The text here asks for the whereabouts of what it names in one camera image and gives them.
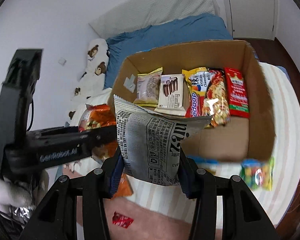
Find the grey newspaper print packet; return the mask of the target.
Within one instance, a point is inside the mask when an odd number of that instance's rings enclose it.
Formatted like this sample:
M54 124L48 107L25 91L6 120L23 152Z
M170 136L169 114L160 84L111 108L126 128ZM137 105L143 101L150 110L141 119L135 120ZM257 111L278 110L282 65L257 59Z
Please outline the grey newspaper print packet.
M205 128L211 117L168 117L117 95L113 99L126 174L161 186L176 184L181 142Z

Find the small red candy packet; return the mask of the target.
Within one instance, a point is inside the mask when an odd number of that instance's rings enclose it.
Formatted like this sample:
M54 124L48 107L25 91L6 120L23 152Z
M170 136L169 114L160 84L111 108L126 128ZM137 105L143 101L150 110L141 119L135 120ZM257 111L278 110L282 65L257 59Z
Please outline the small red candy packet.
M127 229L133 222L134 219L127 217L123 214L120 214L118 212L114 212L112 217L112 224L120 226L125 229Z

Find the orange panda snack bag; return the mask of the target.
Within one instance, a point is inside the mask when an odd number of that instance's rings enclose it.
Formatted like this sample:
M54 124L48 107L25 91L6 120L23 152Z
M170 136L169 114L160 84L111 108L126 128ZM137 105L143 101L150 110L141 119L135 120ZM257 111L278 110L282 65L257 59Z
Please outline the orange panda snack bag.
M102 105L86 105L86 110L83 112L78 130L80 132L115 125L115 116L111 113L110 107L106 104ZM103 143L100 146L94 147L92 150L92 158L94 161L102 164L107 158L114 156L118 143L115 140L109 143Z

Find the colourful candy ball bag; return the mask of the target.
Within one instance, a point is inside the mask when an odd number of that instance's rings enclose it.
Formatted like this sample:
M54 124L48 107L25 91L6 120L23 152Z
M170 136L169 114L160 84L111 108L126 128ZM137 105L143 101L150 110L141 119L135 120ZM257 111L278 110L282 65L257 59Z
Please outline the colourful candy ball bag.
M271 191L273 187L274 158L260 162L247 159L241 163L240 177L251 190L264 189Z

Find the white Franzzi wafer packet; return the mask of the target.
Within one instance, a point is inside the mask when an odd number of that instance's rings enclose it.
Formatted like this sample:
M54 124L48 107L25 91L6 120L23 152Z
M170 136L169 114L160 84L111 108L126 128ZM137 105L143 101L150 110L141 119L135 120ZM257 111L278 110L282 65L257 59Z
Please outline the white Franzzi wafer packet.
M184 76L182 74L162 75L158 105L155 112L174 116L185 116Z

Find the yellow instant noodle packet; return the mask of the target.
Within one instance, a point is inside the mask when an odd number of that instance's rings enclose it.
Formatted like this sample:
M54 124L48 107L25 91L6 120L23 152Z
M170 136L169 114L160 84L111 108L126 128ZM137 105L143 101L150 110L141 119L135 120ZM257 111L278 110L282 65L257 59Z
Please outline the yellow instant noodle packet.
M226 125L230 121L230 111L224 72L216 68L198 67L183 70L182 74L190 96L190 105L185 116L210 116L208 127Z

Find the red spicy snack packet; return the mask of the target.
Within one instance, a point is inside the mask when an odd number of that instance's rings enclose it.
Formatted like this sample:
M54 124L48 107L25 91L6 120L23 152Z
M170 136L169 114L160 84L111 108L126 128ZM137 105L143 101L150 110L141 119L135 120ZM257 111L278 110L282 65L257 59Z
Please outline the red spicy snack packet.
M231 116L249 119L249 104L243 74L234 68L224 68L228 104Z

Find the pale pastry packet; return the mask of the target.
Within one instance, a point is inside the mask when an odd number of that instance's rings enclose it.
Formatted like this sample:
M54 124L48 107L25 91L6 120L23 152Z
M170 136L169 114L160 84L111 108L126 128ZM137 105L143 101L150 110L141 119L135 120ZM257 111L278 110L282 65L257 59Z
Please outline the pale pastry packet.
M162 72L163 68L160 67L147 74L138 74L134 104L145 107L157 107Z

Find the orange snack packet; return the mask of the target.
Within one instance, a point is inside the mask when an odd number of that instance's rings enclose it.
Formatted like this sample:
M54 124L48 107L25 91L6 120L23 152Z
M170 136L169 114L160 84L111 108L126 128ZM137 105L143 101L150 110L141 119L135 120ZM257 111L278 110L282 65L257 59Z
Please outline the orange snack packet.
M113 198L116 197L130 197L133 195L133 189L129 183L128 177L126 174L122 174L117 192L113 195Z

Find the bear print pillow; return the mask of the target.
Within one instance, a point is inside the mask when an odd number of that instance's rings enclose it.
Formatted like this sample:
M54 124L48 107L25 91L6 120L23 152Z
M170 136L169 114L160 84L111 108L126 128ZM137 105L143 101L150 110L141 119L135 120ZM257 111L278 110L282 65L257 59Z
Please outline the bear print pillow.
M87 66L71 98L69 118L72 119L77 107L89 98L95 97L104 89L107 66L109 63L108 45L102 38L89 43L87 50Z

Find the cardboard milk box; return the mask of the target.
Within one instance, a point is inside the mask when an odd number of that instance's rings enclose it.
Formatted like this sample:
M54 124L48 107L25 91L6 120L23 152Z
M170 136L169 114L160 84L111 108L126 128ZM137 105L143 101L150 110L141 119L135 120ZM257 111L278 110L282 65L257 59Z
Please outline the cardboard milk box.
M112 96L135 102L139 90L126 82L161 68L155 83L155 113L194 122L197 132L177 132L169 151L239 162L271 157L275 126L273 101L253 48L244 41L175 44L128 56Z

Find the blue bed sheet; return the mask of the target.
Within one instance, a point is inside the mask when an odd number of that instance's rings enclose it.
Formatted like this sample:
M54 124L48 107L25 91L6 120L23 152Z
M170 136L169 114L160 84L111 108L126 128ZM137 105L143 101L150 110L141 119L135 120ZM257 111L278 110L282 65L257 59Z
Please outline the blue bed sheet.
M202 13L107 38L109 63L104 88L113 86L121 64L129 55L173 44L205 40L232 40L221 17Z

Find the white padded headboard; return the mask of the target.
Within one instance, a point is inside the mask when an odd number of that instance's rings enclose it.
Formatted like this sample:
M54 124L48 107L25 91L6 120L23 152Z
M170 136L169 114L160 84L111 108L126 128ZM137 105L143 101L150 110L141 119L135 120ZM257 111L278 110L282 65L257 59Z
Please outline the white padded headboard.
M100 38L108 39L202 13L218 15L216 0L127 0L98 16L89 25Z

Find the white door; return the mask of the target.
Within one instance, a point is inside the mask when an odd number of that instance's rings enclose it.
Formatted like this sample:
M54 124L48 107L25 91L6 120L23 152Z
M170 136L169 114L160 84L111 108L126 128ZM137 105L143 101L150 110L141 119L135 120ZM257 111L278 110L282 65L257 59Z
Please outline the white door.
M273 40L277 0L223 0L226 22L233 38Z

